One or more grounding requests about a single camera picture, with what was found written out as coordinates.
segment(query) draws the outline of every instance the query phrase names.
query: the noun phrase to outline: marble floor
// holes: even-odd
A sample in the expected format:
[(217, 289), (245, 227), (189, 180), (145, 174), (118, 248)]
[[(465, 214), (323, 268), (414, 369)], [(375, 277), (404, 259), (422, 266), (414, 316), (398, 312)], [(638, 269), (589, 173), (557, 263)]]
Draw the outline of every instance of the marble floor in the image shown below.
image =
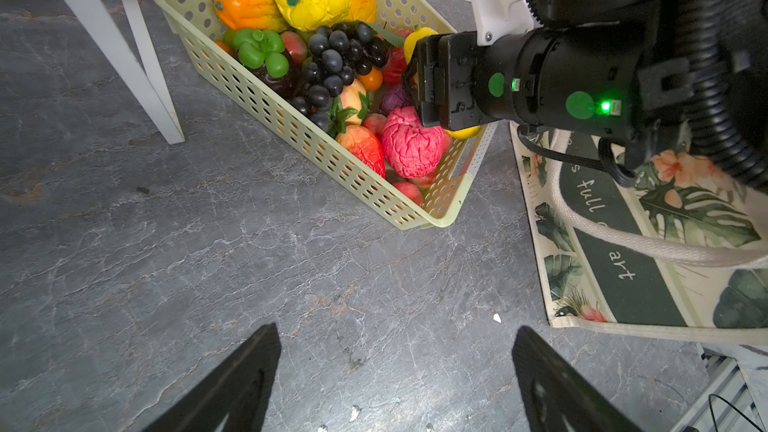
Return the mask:
[[(472, 28), (468, 3), (428, 1)], [(706, 385), (692, 343), (547, 325), (504, 127), (456, 224), (400, 232), (199, 77), (141, 2), (184, 144), (62, 0), (0, 0), (0, 430), (141, 430), (269, 322), (268, 431), (528, 430), (523, 324), (644, 430)]]

